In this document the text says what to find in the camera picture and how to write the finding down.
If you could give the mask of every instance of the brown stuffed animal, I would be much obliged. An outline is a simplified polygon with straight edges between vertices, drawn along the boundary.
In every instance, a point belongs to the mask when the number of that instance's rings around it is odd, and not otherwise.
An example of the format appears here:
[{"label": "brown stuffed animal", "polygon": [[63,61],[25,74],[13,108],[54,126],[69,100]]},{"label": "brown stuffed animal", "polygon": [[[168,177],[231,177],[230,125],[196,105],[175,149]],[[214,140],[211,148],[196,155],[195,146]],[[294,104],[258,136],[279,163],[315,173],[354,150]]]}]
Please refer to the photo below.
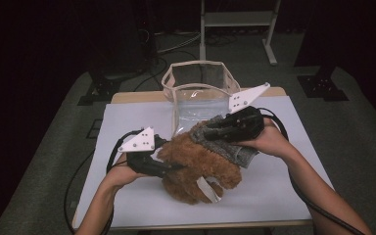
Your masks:
[{"label": "brown stuffed animal", "polygon": [[209,182],[209,185],[220,198],[223,194],[221,186],[232,189],[242,180],[240,167],[192,141],[190,133],[200,125],[202,123],[198,123],[188,132],[173,137],[158,152],[158,159],[165,163],[185,166],[180,170],[169,172],[163,179],[163,185],[174,199],[191,205],[200,201],[212,202],[197,185],[197,179],[201,176],[205,179],[213,177],[218,181],[218,183]]}]

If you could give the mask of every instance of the person's right hand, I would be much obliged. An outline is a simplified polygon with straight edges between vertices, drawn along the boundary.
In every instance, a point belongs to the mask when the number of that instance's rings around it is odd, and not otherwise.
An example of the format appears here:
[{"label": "person's right hand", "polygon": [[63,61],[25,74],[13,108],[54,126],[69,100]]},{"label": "person's right hand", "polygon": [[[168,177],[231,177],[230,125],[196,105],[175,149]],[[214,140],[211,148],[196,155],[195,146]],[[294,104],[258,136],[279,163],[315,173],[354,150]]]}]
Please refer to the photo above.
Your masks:
[{"label": "person's right hand", "polygon": [[252,140],[234,143],[255,148],[265,154],[283,158],[296,151],[295,147],[282,135],[270,118],[264,118],[264,130]]}]

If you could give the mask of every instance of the gray fabric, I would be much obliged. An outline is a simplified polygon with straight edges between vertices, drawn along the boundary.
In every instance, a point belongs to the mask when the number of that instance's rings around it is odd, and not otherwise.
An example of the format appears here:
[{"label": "gray fabric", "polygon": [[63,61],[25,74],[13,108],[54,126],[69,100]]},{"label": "gray fabric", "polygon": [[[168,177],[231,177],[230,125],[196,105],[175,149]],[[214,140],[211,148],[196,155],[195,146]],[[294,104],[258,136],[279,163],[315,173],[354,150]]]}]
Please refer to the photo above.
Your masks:
[{"label": "gray fabric", "polygon": [[[219,120],[222,120],[222,116],[213,117],[208,120],[207,124],[216,123]],[[191,139],[195,143],[201,144],[205,148],[222,155],[236,165],[247,168],[253,157],[259,153],[259,151],[253,148],[232,145],[224,140],[209,141],[204,137],[204,133],[209,130],[212,130],[212,128],[203,125],[191,133]]]}]

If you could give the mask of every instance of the teddy bear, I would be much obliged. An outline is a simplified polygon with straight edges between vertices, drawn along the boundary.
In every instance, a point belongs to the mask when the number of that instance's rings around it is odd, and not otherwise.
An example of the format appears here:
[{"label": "teddy bear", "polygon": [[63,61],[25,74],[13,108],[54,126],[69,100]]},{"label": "teddy bear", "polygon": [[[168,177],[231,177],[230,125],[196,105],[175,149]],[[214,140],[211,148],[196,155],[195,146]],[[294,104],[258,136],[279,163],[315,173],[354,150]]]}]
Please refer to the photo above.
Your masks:
[{"label": "teddy bear", "polygon": [[171,197],[190,205],[212,203],[197,184],[201,177],[219,198],[223,188],[233,189],[242,180],[237,164],[193,141],[193,132],[204,124],[205,121],[199,122],[189,131],[172,137],[157,155],[164,163],[184,165],[182,169],[168,172],[163,178],[163,186]]}]

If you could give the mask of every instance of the carpeted floor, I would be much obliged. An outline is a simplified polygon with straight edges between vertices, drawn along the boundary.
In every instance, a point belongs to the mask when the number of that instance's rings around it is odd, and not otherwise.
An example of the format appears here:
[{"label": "carpeted floor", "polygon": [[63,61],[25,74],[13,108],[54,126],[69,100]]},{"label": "carpeted floor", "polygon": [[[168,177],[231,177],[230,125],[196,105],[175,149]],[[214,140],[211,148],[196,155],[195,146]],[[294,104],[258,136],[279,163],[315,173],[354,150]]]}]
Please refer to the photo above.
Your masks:
[{"label": "carpeted floor", "polygon": [[[207,48],[207,59],[226,64],[242,87],[269,82],[283,87],[291,97],[305,130],[321,159],[335,189],[366,220],[376,234],[376,112],[365,99],[356,81],[341,69],[332,75],[348,101],[325,102],[307,98],[297,76],[314,74],[317,68],[294,68],[303,34],[275,33],[273,52],[278,66],[272,67],[261,45],[261,34],[239,35],[232,43]],[[160,35],[160,49],[183,40],[175,35]],[[156,74],[161,79],[169,64],[198,58],[197,45],[161,55],[151,72],[122,83],[120,90],[133,91],[144,79]],[[11,203],[0,219],[0,234],[69,234],[63,201],[69,182],[78,169],[67,194],[67,213],[72,220],[82,185],[91,162],[85,161],[96,145],[97,128],[108,101],[79,106],[91,85],[83,72],[60,107],[41,145],[30,163]],[[149,79],[137,91],[158,90]],[[112,234],[136,234],[137,231],[112,231]],[[204,234],[203,230],[154,231],[152,234]],[[277,227],[273,234],[311,234],[312,228]],[[262,234],[259,228],[212,229],[208,234]]]}]

